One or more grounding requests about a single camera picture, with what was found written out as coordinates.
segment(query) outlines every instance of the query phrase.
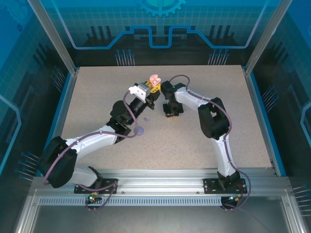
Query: wire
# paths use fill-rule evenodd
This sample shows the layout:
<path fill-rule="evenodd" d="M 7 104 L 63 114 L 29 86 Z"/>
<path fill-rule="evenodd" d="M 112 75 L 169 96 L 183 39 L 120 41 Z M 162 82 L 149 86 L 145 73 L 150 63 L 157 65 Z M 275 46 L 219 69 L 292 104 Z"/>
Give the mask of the wire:
<path fill-rule="evenodd" d="M 174 78 L 177 78 L 177 77 L 186 77 L 188 79 L 188 83 L 186 84 L 186 91 L 188 91 L 188 86 L 190 84 L 190 78 L 185 75 L 185 74 L 178 74 L 178 75 L 175 75 L 174 77 L 172 77 L 169 82 L 171 82 Z"/>
<path fill-rule="evenodd" d="M 114 182 L 113 184 L 109 185 L 109 187 L 111 187 L 111 186 L 113 186 L 113 189 L 112 189 L 111 193 L 109 194 L 108 198 L 105 200 L 105 202 L 100 207 L 89 208 L 89 206 L 86 203 L 86 208 L 88 209 L 88 211 L 96 212 L 97 210 L 102 209 L 109 202 L 109 199 L 111 198 L 111 196 L 114 193 L 114 191 L 116 191 L 118 184 L 116 182 Z"/>
<path fill-rule="evenodd" d="M 224 205 L 226 205 L 226 206 L 228 206 L 228 207 L 231 207 L 232 210 L 237 209 L 234 205 L 230 205 L 230 204 L 224 204 Z M 250 215 L 250 216 L 252 216 L 264 229 L 266 229 L 268 232 L 272 233 L 272 231 L 271 231 L 268 227 L 266 227 L 266 225 L 264 225 L 263 222 L 261 222 L 261 221 L 259 220 L 259 218 L 257 218 L 254 214 L 252 214 L 251 212 L 246 211 L 246 210 L 244 210 L 244 209 L 242 209 L 242 208 L 239 209 L 239 210 L 242 211 L 242 212 L 244 212 L 244 213 L 246 213 L 246 214 L 248 214 L 248 215 Z"/>
<path fill-rule="evenodd" d="M 88 188 L 82 184 L 77 184 L 78 186 L 80 186 L 81 188 L 87 190 L 87 191 L 91 191 L 91 192 L 100 192 L 100 191 L 103 191 L 105 189 L 108 189 L 108 188 L 111 188 L 112 186 L 114 186 L 115 184 L 117 184 L 117 182 L 114 182 L 106 187 L 103 187 L 103 188 L 98 188 L 98 189 L 92 189 L 92 188 Z"/>
<path fill-rule="evenodd" d="M 89 133 L 81 138 L 79 138 L 78 140 L 74 141 L 72 144 L 70 144 L 66 149 L 64 149 L 59 155 L 58 157 L 54 160 L 54 162 L 52 163 L 52 165 L 50 166 L 48 172 L 46 173 L 44 179 L 43 179 L 43 184 L 44 185 L 47 185 L 49 183 L 47 183 L 47 179 L 49 177 L 49 175 L 51 174 L 51 172 L 53 171 L 54 167 L 56 166 L 56 164 L 58 163 L 58 161 L 64 156 L 64 154 L 70 149 L 72 148 L 74 145 L 77 145 L 79 141 L 82 141 L 90 136 L 93 136 L 93 135 L 97 135 L 97 134 L 110 134 L 110 135 L 114 135 L 114 136 L 119 136 L 119 137 L 125 137 L 125 138 L 133 138 L 137 135 L 138 133 L 138 122 L 137 122 L 137 119 L 136 117 L 134 116 L 134 113 L 132 112 L 132 110 L 130 109 L 130 107 L 128 106 L 128 104 L 126 103 L 125 99 L 127 97 L 127 95 L 130 93 L 130 91 L 127 91 L 123 97 L 123 103 L 126 107 L 126 109 L 128 110 L 128 112 L 130 113 L 130 115 L 132 116 L 134 122 L 135 122 L 135 128 L 136 130 L 134 130 L 134 134 L 132 136 L 128 136 L 128 135 L 122 135 L 122 134 L 118 134 L 118 133 L 113 133 L 113 132 L 108 132 L 108 131 L 97 131 L 97 132 L 93 132 L 93 133 Z"/>
<path fill-rule="evenodd" d="M 187 85 L 186 85 L 186 91 L 187 91 L 187 93 L 189 93 L 189 94 L 190 94 L 191 96 L 193 96 L 193 97 L 196 97 L 197 99 L 204 100 L 204 101 L 206 101 L 206 102 L 208 102 L 208 103 L 211 103 L 211 104 L 213 104 L 214 106 L 216 106 L 220 111 L 222 111 L 222 112 L 224 113 L 224 115 L 227 117 L 227 119 L 228 119 L 228 121 L 229 121 L 229 130 L 228 130 L 228 132 L 224 135 L 225 152 L 226 152 L 228 161 L 229 161 L 230 165 L 233 167 L 233 169 L 235 169 L 237 172 L 243 174 L 243 175 L 247 178 L 248 183 L 249 183 L 249 190 L 248 190 L 248 193 L 247 193 L 247 196 L 246 196 L 245 200 L 242 202 L 241 205 L 239 205 L 238 207 L 235 207 L 235 208 L 234 208 L 235 210 L 236 210 L 236 209 L 240 209 L 242 206 L 245 205 L 245 203 L 246 203 L 247 200 L 249 199 L 249 196 L 250 196 L 251 190 L 252 190 L 252 184 L 251 184 L 251 180 L 250 180 L 249 176 L 248 176 L 246 173 L 242 172 L 241 170 L 237 169 L 236 166 L 234 166 L 234 164 L 232 163 L 231 158 L 230 158 L 230 154 L 229 154 L 229 150 L 228 150 L 228 145 L 227 145 L 227 140 L 226 140 L 226 138 L 227 138 L 227 136 L 229 135 L 229 133 L 230 133 L 231 130 L 232 130 L 232 121 L 231 121 L 231 118 L 230 118 L 229 114 L 225 111 L 225 109 L 223 109 L 221 106 L 219 106 L 218 104 L 216 104 L 216 103 L 213 102 L 212 100 L 208 100 L 208 99 L 206 99 L 206 98 L 204 98 L 204 97 L 198 96 L 198 95 L 196 95 L 195 93 L 189 91 L 189 90 L 188 90 L 188 86 L 189 86 L 189 83 L 190 83 L 190 78 L 189 78 L 187 75 L 184 75 L 184 74 L 176 75 L 176 76 L 172 77 L 172 78 L 170 79 L 170 81 L 173 80 L 173 79 L 176 78 L 176 77 L 179 77 L 179 76 L 183 76 L 183 77 L 186 77 L 186 78 L 188 79 L 188 83 L 187 83 Z"/>

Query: purple mark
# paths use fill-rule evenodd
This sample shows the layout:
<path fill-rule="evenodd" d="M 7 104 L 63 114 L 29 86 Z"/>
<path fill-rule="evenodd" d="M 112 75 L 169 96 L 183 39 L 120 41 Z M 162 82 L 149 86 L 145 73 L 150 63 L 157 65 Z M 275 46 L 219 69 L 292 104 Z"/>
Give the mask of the purple mark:
<path fill-rule="evenodd" d="M 138 132 L 137 132 L 137 135 L 140 136 L 144 133 L 144 129 L 140 126 L 138 126 Z"/>

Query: metal frame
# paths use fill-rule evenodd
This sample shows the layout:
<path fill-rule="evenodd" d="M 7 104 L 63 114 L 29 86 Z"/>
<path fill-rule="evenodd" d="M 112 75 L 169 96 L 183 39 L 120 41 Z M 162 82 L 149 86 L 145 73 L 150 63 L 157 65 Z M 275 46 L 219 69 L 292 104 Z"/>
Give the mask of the metal frame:
<path fill-rule="evenodd" d="M 271 19 L 269 20 L 269 23 L 262 33 L 262 36 L 260 40 L 258 41 L 252 55 L 250 56 L 247 64 L 246 64 L 246 74 L 250 74 L 255 67 L 255 64 L 259 60 L 262 52 L 266 48 L 267 44 L 269 43 L 271 37 L 276 31 L 276 28 L 278 27 L 279 23 L 283 19 L 283 16 L 285 15 L 288 7 L 290 6 L 292 0 L 280 0 L 280 3 L 276 7 L 276 10 L 274 11 L 273 15 L 271 16 Z"/>
<path fill-rule="evenodd" d="M 31 8 L 33 9 L 37 18 L 39 19 L 42 27 L 44 28 L 54 47 L 56 48 L 60 58 L 63 60 L 68 71 L 72 75 L 74 75 L 76 72 L 76 66 L 74 65 L 62 39 L 60 38 L 56 28 L 54 27 L 41 1 L 40 0 L 27 0 L 27 1 L 30 4 Z"/>
<path fill-rule="evenodd" d="M 264 48 L 268 44 L 275 29 L 280 23 L 282 17 L 286 13 L 292 0 L 281 0 L 271 17 L 266 30 L 260 38 L 254 52 L 252 53 L 246 65 L 246 82 L 250 91 L 253 105 L 259 119 L 259 124 L 262 130 L 264 141 L 267 145 L 267 150 L 275 167 L 273 168 L 245 168 L 252 182 L 251 196 L 270 196 L 282 197 L 284 211 L 288 218 L 288 223 L 292 232 L 304 233 L 307 232 L 303 223 L 302 216 L 299 212 L 297 202 L 295 200 L 289 179 L 287 177 L 278 177 L 281 171 L 277 163 L 276 155 L 274 154 L 273 146 L 269 137 L 267 127 L 265 125 L 262 112 L 260 110 L 259 101 L 256 96 L 254 84 L 250 78 L 250 72 L 254 68 L 256 62 L 261 56 Z M 45 11 L 39 0 L 28 0 L 36 16 L 38 17 L 43 28 L 47 32 L 50 40 L 54 44 L 60 57 L 64 61 L 67 69 L 71 74 L 76 74 L 76 68 L 71 60 L 60 36 L 58 35 L 51 19 Z M 69 102 L 73 92 L 75 79 L 69 84 L 70 88 L 66 91 L 64 101 L 61 106 L 60 115 L 57 117 L 57 123 L 53 129 L 53 136 L 61 133 L 63 123 L 66 118 L 66 112 L 69 107 Z M 197 170 L 101 170 L 104 178 L 118 178 L 119 186 L 116 195 L 113 198 L 137 198 L 143 199 L 146 197 L 185 197 L 185 198 L 217 198 L 224 195 L 206 195 L 203 189 L 203 178 L 216 178 L 216 169 L 197 169 Z M 58 189 L 53 189 L 50 186 L 42 185 L 43 178 L 35 177 L 28 197 L 26 199 L 16 233 L 30 233 L 35 222 L 35 216 L 38 211 L 38 206 L 41 204 L 42 198 L 59 197 L 64 198 L 81 198 L 83 195 L 73 194 L 74 185 L 68 184 Z"/>
<path fill-rule="evenodd" d="M 291 231 L 294 233 L 307 233 L 308 230 L 303 222 L 295 196 L 287 193 L 286 196 L 282 196 L 282 201 Z"/>
<path fill-rule="evenodd" d="M 248 173 L 252 182 L 252 197 L 282 197 L 284 213 L 293 233 L 305 233 L 295 197 L 288 177 L 277 177 L 274 169 L 242 169 Z M 203 178 L 217 177 L 216 169 L 184 170 L 100 170 L 104 178 L 118 178 L 117 193 L 112 197 L 110 206 L 215 206 L 224 195 L 206 195 L 203 190 Z M 74 194 L 74 185 L 67 184 L 54 189 L 42 185 L 43 177 L 35 177 L 16 233 L 30 233 L 34 224 L 38 206 L 83 206 L 82 194 Z M 171 200 L 168 203 L 155 204 L 146 200 Z M 189 200 L 189 203 L 177 203 L 176 200 Z"/>
<path fill-rule="evenodd" d="M 259 98 L 261 98 L 261 97 L 257 96 L 257 94 L 256 94 L 255 85 L 254 85 L 252 78 L 251 78 L 251 73 L 247 74 L 246 72 L 244 72 L 244 76 L 245 76 L 245 81 L 246 81 L 246 84 L 248 86 L 248 90 L 249 90 L 249 93 L 250 93 L 250 96 L 252 99 L 252 103 L 253 103 L 253 106 L 255 109 L 255 113 L 256 113 L 256 116 L 258 119 L 258 123 L 259 123 L 260 129 L 261 129 L 262 137 L 263 137 L 263 140 L 265 142 L 265 145 L 266 145 L 266 148 L 268 151 L 268 155 L 269 155 L 269 157 L 272 161 L 272 164 L 273 164 L 273 168 L 276 170 L 276 174 L 278 176 L 284 175 L 285 170 L 284 170 L 283 164 L 280 164 L 278 162 L 277 157 L 276 157 L 276 153 L 278 153 L 278 151 L 276 151 L 277 149 L 276 150 L 274 149 L 274 146 L 272 144 L 272 140 L 274 140 L 274 138 L 272 139 L 271 136 L 273 137 L 273 135 L 269 134 L 269 130 L 268 130 L 267 124 L 264 120 L 263 112 L 262 112 L 261 107 L 260 107 Z"/>

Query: beige tabletop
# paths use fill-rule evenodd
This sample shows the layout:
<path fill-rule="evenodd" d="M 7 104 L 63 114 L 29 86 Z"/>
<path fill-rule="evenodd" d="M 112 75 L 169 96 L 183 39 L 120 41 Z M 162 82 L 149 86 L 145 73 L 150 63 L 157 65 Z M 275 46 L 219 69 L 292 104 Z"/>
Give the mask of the beige tabletop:
<path fill-rule="evenodd" d="M 159 74 L 163 81 L 186 74 L 191 78 L 190 90 L 221 98 L 233 122 L 230 146 L 237 166 L 271 166 L 241 66 L 81 67 L 62 138 L 81 136 L 105 125 L 113 104 L 123 99 L 130 86 L 152 74 Z M 172 83 L 186 81 L 180 77 Z M 198 113 L 184 106 L 179 117 L 166 118 L 162 106 L 166 102 L 161 95 L 154 110 L 148 108 L 139 116 L 143 135 L 101 148 L 78 163 L 97 169 L 216 168 L 214 148 L 201 131 Z"/>

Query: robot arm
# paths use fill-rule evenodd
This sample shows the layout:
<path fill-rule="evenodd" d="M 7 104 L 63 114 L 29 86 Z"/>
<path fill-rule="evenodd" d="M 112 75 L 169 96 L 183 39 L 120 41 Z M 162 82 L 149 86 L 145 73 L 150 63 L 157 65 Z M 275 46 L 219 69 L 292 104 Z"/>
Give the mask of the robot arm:
<path fill-rule="evenodd" d="M 133 116 L 137 118 L 146 107 L 153 110 L 154 102 L 160 95 L 159 82 L 151 81 L 136 83 L 129 88 L 129 93 L 135 95 L 128 106 L 132 114 L 124 105 L 125 100 L 120 100 L 113 105 L 111 119 L 100 129 L 76 138 L 63 140 L 58 136 L 52 139 L 38 160 L 37 167 L 43 175 L 50 172 L 48 181 L 54 188 L 68 182 L 90 187 L 99 179 L 99 174 L 93 168 L 78 168 L 76 162 L 101 147 L 133 137 L 128 136 L 131 130 L 127 127 L 134 123 Z"/>
<path fill-rule="evenodd" d="M 163 105 L 167 117 L 179 116 L 180 113 L 183 113 L 183 104 L 198 112 L 202 132 L 206 137 L 212 139 L 216 150 L 219 184 L 226 190 L 232 182 L 240 178 L 239 172 L 231 165 L 232 163 L 235 166 L 228 136 L 226 137 L 226 145 L 230 161 L 225 151 L 224 135 L 229 130 L 229 122 L 222 111 L 213 104 L 203 100 L 211 100 L 225 109 L 221 99 L 205 98 L 194 92 L 190 92 L 182 83 L 173 86 L 169 81 L 162 83 L 161 90 L 165 99 L 169 100 L 167 104 Z"/>

